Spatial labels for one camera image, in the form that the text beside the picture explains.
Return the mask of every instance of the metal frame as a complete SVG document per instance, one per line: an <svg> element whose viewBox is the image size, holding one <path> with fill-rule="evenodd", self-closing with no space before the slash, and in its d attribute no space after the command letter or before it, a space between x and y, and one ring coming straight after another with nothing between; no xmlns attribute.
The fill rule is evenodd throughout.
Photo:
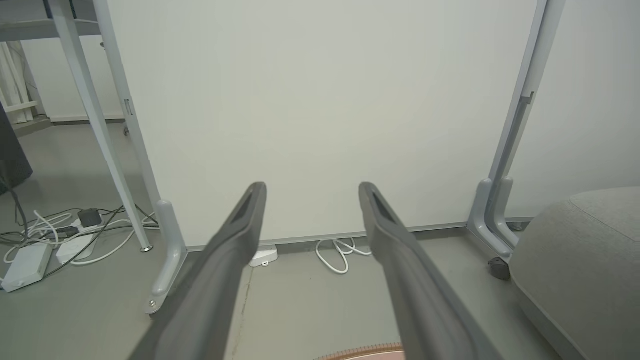
<svg viewBox="0 0 640 360"><path fill-rule="evenodd" d="M100 32L102 33L104 49L107 54L109 66L111 67L111 73L113 74L113 81L116 85L116 90L120 98L122 113L124 114L125 121L127 122L129 135L131 136L131 140L142 169L142 178L145 182L145 186L147 187L154 211L158 217L161 233L166 241L166 260L164 261L163 268L160 271L157 280L153 284L151 295L144 305L145 313L152 314L160 309L169 294L169 290L173 286L173 282L175 281L176 276L178 276L178 272L180 272L180 269L184 264L184 260L187 258L187 248L184 244L184 239L182 238L178 220L175 217L173 205L171 202L160 198L160 192L156 184L154 171L151 167L151 162L149 161L147 148L145 147L145 141L142 136L142 131L140 130L131 92L129 91L127 76L125 74L124 66L122 65L120 49L118 48L118 41L111 21L109 4L106 0L95 0L93 5L98 18Z"/></svg>
<svg viewBox="0 0 640 360"><path fill-rule="evenodd" d="M138 211L131 197L131 191L124 177L122 166L120 165L118 156L113 148L111 137L109 136L109 131L107 130L107 124L104 120L98 95L93 86L89 66L84 57L84 51L76 29L76 22L74 21L71 5L67 0L53 0L49 4L51 6L53 22L56 25L56 30L62 43L62 49L69 62L69 67L71 68L76 87L84 104L84 109L89 116L89 123L98 140L98 145L104 155L104 159L107 161L111 176L113 176L113 182L118 189L118 193L120 194L124 208L127 210L127 215L131 220L131 225L133 225L142 249L150 250L152 246L149 244L147 234L138 216Z"/></svg>
<svg viewBox="0 0 640 360"><path fill-rule="evenodd" d="M502 136L489 177L480 181L467 227L504 261L509 261L518 237L509 229L504 212L513 187L507 174L511 168L522 133L531 112L565 0L538 0L531 32Z"/></svg>

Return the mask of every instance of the caster wheel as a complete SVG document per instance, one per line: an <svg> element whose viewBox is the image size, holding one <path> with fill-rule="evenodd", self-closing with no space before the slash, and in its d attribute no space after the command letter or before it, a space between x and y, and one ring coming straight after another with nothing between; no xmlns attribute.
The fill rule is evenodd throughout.
<svg viewBox="0 0 640 360"><path fill-rule="evenodd" d="M489 272L496 279L509 280L511 278L509 264L501 258L493 258L489 261Z"/></svg>

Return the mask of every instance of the gray cushion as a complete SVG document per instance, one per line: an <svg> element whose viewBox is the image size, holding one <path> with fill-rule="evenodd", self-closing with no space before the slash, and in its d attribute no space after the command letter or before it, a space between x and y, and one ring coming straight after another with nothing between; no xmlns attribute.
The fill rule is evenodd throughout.
<svg viewBox="0 0 640 360"><path fill-rule="evenodd" d="M524 232L511 276L563 358L640 359L639 239L640 187L573 196Z"/></svg>

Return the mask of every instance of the white wall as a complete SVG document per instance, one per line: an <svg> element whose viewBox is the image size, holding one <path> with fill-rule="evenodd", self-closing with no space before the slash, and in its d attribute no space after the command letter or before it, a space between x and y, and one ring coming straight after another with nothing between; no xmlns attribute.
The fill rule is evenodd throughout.
<svg viewBox="0 0 640 360"><path fill-rule="evenodd" d="M109 3L159 191L192 247L253 181L269 191L262 239L362 231L361 181L407 226L466 221L536 5Z"/></svg>
<svg viewBox="0 0 640 360"><path fill-rule="evenodd" d="M640 2L568 0L510 176L509 217L640 186Z"/></svg>
<svg viewBox="0 0 640 360"><path fill-rule="evenodd" d="M93 84L107 119L123 119L111 68L100 35L81 37ZM42 104L53 122L88 120L74 78L57 38L23 41L22 46Z"/></svg>

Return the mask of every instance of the round rug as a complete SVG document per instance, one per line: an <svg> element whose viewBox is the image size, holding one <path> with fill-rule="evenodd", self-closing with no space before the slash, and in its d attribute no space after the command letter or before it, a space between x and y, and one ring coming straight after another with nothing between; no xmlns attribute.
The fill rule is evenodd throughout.
<svg viewBox="0 0 640 360"><path fill-rule="evenodd" d="M320 357L318 360L404 360L402 344L380 344L372 347L360 347L351 350L336 352L335 354Z"/></svg>

